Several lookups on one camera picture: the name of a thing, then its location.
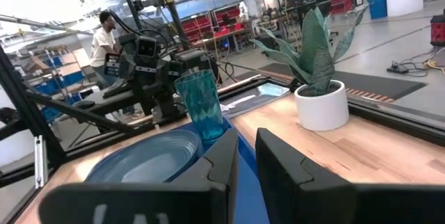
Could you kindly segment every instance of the blue plate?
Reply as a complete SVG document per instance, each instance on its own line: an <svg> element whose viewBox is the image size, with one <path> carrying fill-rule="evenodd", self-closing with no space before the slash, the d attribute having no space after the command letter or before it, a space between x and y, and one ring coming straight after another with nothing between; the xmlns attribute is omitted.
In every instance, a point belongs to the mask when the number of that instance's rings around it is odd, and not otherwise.
<svg viewBox="0 0 445 224"><path fill-rule="evenodd" d="M101 160L86 182L170 182L199 158L200 138L191 131L157 134Z"/></svg>

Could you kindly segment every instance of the wooden tabletop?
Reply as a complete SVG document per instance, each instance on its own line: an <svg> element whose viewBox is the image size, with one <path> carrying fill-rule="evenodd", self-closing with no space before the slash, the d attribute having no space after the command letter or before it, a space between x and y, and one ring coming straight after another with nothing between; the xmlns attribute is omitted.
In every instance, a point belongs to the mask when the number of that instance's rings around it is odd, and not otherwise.
<svg viewBox="0 0 445 224"><path fill-rule="evenodd" d="M16 223L38 224L38 204L61 184L82 182L105 156L149 136L174 129L189 119L154 129L61 166ZM445 148L351 116L345 126L312 132L298 123L293 95L232 119L254 147L259 127L351 182L445 184Z"/></svg>

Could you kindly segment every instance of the concrete floor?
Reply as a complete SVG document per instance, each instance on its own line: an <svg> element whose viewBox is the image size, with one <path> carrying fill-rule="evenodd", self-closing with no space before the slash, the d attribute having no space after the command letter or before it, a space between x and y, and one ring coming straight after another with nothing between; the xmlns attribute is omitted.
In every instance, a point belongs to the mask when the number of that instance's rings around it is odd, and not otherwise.
<svg viewBox="0 0 445 224"><path fill-rule="evenodd" d="M425 8L417 13L373 21L371 21L369 13L365 13L362 24L355 31L351 48L336 64L336 69L344 72L427 83L428 85L424 88L391 103L396 106L395 109L385 105L381 106L381 109L445 127L445 107L442 106L445 101L445 89L443 89L445 76L440 70L430 70L426 77L407 77L386 71L392 61L400 62L432 50L429 43L430 19L433 15L442 14L444 8L445 0L431 1L425 3ZM330 25L333 31L338 31L342 35L350 28L349 25L354 20L353 16L350 18L336 16ZM339 38L336 37L334 43L337 43ZM258 69L273 62L260 52L260 49L246 47L241 53L230 53L224 61L251 69ZM417 61L424 61L427 57L429 55L422 56ZM445 62L445 51L438 54L435 60ZM234 68L234 76L246 72L249 70ZM225 74L222 74L222 78L225 81L224 86L233 83ZM66 149L85 127L85 123L79 125L73 120L66 120L53 127L53 130L62 139L62 145ZM97 132L97 129L91 126L81 138L92 136ZM9 166L0 168L0 170L8 171L32 160L33 154L22 161L16 161ZM0 203L0 220L6 217L32 186L33 177L30 177L0 189L0 198L8 199Z"/></svg>

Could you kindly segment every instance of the blue plastic cup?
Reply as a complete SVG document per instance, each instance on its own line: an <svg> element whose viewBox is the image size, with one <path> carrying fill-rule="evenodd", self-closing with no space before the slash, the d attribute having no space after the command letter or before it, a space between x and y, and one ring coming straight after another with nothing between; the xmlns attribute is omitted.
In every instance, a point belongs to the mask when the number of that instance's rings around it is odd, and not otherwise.
<svg viewBox="0 0 445 224"><path fill-rule="evenodd" d="M187 74L175 81L187 111L203 143L224 134L223 115L212 70Z"/></svg>

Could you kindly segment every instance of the white pot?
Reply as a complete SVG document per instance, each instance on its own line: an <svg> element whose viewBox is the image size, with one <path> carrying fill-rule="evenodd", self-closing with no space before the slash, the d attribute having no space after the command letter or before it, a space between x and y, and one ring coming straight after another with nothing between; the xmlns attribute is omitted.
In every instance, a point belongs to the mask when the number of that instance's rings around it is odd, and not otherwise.
<svg viewBox="0 0 445 224"><path fill-rule="evenodd" d="M336 91L317 97L305 97L298 92L307 88L299 87L295 91L300 124L308 130L327 131L343 126L349 120L348 99L345 84L331 80L340 86Z"/></svg>

